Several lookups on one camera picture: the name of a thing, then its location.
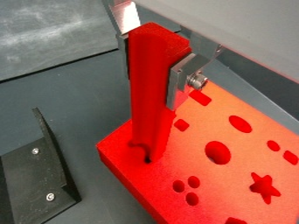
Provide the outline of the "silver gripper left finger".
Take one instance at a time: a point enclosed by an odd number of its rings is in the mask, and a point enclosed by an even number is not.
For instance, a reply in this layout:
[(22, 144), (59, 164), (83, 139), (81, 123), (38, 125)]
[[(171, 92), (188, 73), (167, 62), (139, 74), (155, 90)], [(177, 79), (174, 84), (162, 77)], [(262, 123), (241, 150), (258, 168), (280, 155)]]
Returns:
[(137, 4), (133, 0), (102, 0), (117, 30), (118, 49), (123, 55), (123, 70), (129, 76), (129, 33), (141, 26)]

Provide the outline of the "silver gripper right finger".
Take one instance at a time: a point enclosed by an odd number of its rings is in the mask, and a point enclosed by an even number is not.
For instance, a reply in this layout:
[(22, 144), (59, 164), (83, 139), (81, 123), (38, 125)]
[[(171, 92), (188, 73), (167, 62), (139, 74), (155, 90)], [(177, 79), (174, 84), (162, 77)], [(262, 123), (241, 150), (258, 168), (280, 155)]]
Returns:
[(192, 52), (170, 69), (166, 105), (171, 111), (176, 111), (185, 103), (193, 89), (202, 90), (208, 85), (209, 78), (204, 70), (222, 51), (222, 44), (200, 34), (192, 35)]

